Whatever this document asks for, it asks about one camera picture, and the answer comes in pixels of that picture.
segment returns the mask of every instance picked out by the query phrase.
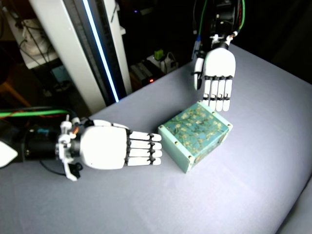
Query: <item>white robotic hand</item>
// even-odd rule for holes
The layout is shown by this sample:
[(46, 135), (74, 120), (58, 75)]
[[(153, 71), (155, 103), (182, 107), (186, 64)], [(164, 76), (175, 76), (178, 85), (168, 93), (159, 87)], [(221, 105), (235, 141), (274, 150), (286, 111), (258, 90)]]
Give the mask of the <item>white robotic hand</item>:
[(80, 157), (89, 167), (102, 170), (159, 165), (161, 135), (134, 132), (104, 120), (92, 120), (80, 139)]
[(205, 59), (197, 58), (194, 70), (195, 89), (200, 89), (203, 79), (203, 102), (212, 110), (229, 110), (235, 67), (234, 55), (224, 47), (209, 51)]

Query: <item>led light strip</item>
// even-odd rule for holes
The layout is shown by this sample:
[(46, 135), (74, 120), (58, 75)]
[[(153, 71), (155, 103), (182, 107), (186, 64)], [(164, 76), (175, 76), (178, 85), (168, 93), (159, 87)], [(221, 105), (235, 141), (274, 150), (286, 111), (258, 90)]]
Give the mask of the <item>led light strip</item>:
[(100, 42), (99, 37), (98, 37), (97, 28), (96, 28), (96, 25), (94, 24), (94, 20), (93, 20), (93, 16), (92, 16), (92, 13), (91, 13), (91, 9), (90, 9), (88, 0), (82, 0), (82, 1), (83, 1), (84, 8), (86, 9), (86, 12), (87, 12), (87, 16), (88, 16), (89, 23), (91, 25), (92, 33), (93, 33), (93, 36), (94, 36), (94, 38), (96, 40), (97, 48), (98, 48), (99, 54), (101, 56), (103, 65), (104, 65), (104, 68), (105, 68), (105, 71), (106, 71), (106, 74), (107, 74), (107, 77), (108, 77), (108, 81), (109, 81), (109, 83), (111, 85), (115, 101), (119, 102), (119, 98), (118, 98), (118, 95), (117, 95), (117, 92), (116, 92), (116, 89), (115, 89), (115, 86), (114, 86), (114, 83), (113, 83), (113, 80), (112, 80), (112, 76), (111, 76), (111, 73), (110, 73), (110, 71), (108, 69), (108, 65), (107, 65), (107, 61), (106, 61), (105, 55), (104, 55), (104, 51), (103, 51), (101, 42)]

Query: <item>robotic hand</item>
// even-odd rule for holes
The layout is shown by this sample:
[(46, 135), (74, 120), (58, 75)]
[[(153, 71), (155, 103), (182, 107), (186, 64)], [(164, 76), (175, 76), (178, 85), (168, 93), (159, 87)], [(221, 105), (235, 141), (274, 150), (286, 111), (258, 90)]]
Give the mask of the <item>robotic hand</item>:
[(213, 9), (211, 50), (207, 53), (199, 50), (200, 35), (194, 46), (194, 52), (198, 51), (194, 87), (199, 90), (204, 80), (203, 102), (212, 110), (228, 111), (236, 67), (235, 57), (228, 49), (243, 26), (245, 3), (244, 0), (216, 0)]
[(128, 166), (159, 165), (161, 163), (161, 136), (131, 131), (128, 127), (104, 120), (88, 120), (80, 124), (69, 116), (59, 130), (30, 128), (24, 142), (0, 141), (0, 168), (8, 165), (19, 154), (23, 160), (60, 159), (65, 176), (76, 181), (82, 166), (72, 164), (81, 157), (83, 164), (100, 170), (121, 169)]

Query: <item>teal box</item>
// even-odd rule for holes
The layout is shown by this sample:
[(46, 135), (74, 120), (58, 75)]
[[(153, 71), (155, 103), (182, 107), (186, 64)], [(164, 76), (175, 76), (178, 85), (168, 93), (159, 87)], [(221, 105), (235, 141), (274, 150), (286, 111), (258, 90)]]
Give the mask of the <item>teal box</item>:
[(162, 147), (185, 173), (220, 145), (232, 125), (202, 101), (158, 127)]

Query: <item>gray table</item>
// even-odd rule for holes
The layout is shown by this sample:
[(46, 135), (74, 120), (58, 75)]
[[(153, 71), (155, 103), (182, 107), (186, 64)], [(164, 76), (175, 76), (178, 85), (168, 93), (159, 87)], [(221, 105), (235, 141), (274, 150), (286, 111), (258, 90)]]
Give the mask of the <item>gray table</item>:
[[(312, 86), (235, 46), (222, 146), (184, 174), (160, 166), (85, 168), (78, 182), (37, 162), (0, 170), (2, 234), (275, 233), (312, 172)], [(192, 63), (94, 115), (153, 132), (201, 99)]]

